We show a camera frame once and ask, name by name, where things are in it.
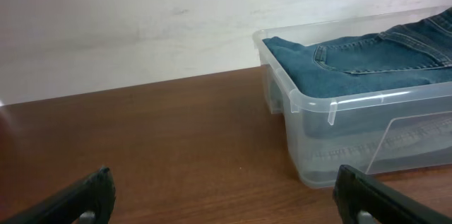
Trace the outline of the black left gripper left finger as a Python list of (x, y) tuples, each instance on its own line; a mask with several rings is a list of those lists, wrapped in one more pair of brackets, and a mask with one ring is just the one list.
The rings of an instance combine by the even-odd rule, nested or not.
[(116, 188), (108, 167), (87, 175), (44, 201), (4, 220), (4, 223), (108, 223)]

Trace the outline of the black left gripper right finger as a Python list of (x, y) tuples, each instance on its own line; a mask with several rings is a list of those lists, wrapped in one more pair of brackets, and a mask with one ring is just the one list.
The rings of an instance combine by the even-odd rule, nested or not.
[(341, 165), (333, 200), (344, 223), (448, 224), (448, 217), (349, 166)]

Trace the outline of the light blue jeans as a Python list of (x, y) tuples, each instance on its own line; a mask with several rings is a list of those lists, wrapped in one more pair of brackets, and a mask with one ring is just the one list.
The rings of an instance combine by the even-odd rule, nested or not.
[(364, 167), (375, 160), (398, 159), (451, 147), (451, 113), (442, 112), (392, 119), (382, 130), (314, 139), (303, 147), (300, 169), (305, 173), (332, 172), (340, 165)]

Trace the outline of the dark blue jeans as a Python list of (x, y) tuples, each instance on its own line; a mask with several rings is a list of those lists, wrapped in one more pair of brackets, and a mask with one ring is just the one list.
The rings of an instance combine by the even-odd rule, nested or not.
[(264, 44), (299, 91), (334, 98), (451, 81), (451, 10), (380, 33), (304, 46)]

